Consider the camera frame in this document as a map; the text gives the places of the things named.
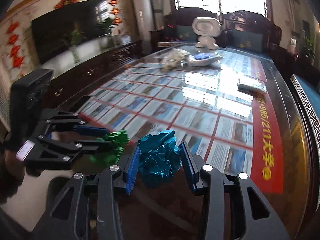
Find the person left hand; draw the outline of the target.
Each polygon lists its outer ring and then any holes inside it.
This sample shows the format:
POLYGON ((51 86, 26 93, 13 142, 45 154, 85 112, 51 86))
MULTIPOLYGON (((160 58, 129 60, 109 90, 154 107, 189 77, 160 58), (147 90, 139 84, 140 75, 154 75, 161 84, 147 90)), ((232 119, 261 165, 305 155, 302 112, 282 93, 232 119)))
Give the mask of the person left hand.
POLYGON ((5 150, 1 155, 1 205, 17 193, 25 175, 25 166, 16 158, 16 152, 5 150))

